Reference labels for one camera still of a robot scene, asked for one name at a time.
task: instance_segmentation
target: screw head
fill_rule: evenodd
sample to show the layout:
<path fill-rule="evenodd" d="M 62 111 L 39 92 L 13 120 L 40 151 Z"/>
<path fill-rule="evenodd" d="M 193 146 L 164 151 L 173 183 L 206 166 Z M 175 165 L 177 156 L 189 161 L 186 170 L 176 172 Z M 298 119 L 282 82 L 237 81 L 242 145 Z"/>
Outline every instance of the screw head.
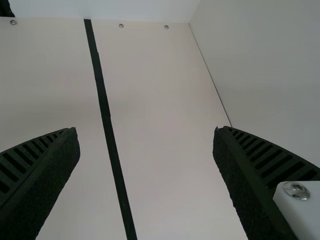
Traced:
<path fill-rule="evenodd" d="M 11 24 L 11 25 L 17 25 L 17 21 L 16 21 L 16 20 L 11 20 L 11 21 L 10 21 L 10 24 Z"/>
<path fill-rule="evenodd" d="M 299 182 L 287 181 L 283 185 L 283 189 L 287 194 L 295 199 L 308 200 L 310 198 L 309 190 Z"/>

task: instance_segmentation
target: black ribbed rubber grip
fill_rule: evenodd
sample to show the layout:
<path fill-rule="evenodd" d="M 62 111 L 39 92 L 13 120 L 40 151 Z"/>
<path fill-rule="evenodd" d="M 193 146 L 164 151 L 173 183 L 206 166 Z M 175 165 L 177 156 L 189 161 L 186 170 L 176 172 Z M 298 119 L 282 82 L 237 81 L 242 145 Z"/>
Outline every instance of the black ribbed rubber grip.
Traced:
<path fill-rule="evenodd" d="M 0 239 L 33 240 L 80 158 L 76 129 L 0 153 Z"/>
<path fill-rule="evenodd" d="M 249 240 L 296 240 L 273 201 L 278 183 L 318 181 L 320 169 L 250 133 L 216 128 L 213 157 Z"/>

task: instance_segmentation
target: black vertical stripe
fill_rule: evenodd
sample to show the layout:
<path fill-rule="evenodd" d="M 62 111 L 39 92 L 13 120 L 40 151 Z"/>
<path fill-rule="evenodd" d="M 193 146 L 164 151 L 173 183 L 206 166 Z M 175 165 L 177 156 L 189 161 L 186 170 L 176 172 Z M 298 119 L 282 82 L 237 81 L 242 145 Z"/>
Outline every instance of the black vertical stripe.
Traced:
<path fill-rule="evenodd" d="M 89 45 L 90 54 L 91 54 L 91 60 L 93 65 L 95 83 L 96 83 L 96 88 L 98 93 L 99 106 L 101 111 L 103 129 L 104 129 L 104 135 L 105 135 L 106 144 L 109 151 L 112 173 L 113 173 L 115 188 L 116 188 L 116 192 L 117 192 L 118 200 L 120 204 L 125 233 L 128 240 L 136 240 L 137 239 L 136 229 L 135 229 L 134 220 L 133 220 L 131 209 L 130 209 L 125 180 L 124 180 L 124 176 L 121 169 L 115 135 L 112 128 L 109 103 L 108 103 L 107 93 L 105 89 L 105 82 L 104 82 L 99 53 L 96 45 L 96 40 L 95 40 L 95 35 L 94 35 L 94 30 L 92 27 L 91 20 L 85 19 L 84 26 L 85 26 L 86 36 L 88 39 L 88 45 Z"/>

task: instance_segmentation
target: white wall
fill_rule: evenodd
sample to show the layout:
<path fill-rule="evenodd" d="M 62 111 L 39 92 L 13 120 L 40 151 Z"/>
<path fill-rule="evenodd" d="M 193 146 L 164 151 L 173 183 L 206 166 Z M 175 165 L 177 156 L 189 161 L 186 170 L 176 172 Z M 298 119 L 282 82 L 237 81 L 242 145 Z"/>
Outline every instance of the white wall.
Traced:
<path fill-rule="evenodd" d="M 188 23 L 200 0 L 10 0 L 16 17 Z"/>
<path fill-rule="evenodd" d="M 189 26 L 93 29 L 137 238 L 246 240 L 212 156 L 229 122 Z"/>
<path fill-rule="evenodd" d="M 80 160 L 38 240 L 125 240 L 83 20 L 0 17 L 0 152 L 76 127 Z"/>
<path fill-rule="evenodd" d="M 202 0 L 190 26 L 231 124 L 320 166 L 320 1 Z"/>

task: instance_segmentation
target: black object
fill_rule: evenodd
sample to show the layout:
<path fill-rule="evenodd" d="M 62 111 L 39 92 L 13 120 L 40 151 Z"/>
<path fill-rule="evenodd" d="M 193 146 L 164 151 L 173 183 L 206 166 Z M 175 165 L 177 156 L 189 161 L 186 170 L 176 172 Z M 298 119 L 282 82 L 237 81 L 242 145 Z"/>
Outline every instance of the black object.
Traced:
<path fill-rule="evenodd" d="M 98 92 L 99 106 L 102 117 L 102 124 L 106 144 L 108 147 L 109 158 L 112 167 L 112 173 L 116 188 L 116 193 L 121 209 L 122 220 L 124 224 L 126 238 L 128 240 L 137 240 L 134 220 L 132 217 L 129 199 L 127 195 L 124 176 L 121 169 L 119 154 L 116 145 L 116 139 L 111 122 L 111 114 L 109 109 L 108 97 L 105 88 L 104 76 L 102 73 L 98 49 L 96 46 L 95 34 L 90 19 L 84 20 L 86 36 L 91 54 L 92 66 L 94 71 L 95 83 Z"/>
<path fill-rule="evenodd" d="M 0 153 L 1 240 L 37 237 L 79 158 L 74 127 Z"/>
<path fill-rule="evenodd" d="M 0 17 L 15 17 L 8 0 L 0 0 Z"/>
<path fill-rule="evenodd" d="M 318 181 L 320 169 L 260 137 L 216 128 L 213 157 L 249 240 L 296 240 L 273 201 L 278 183 Z"/>

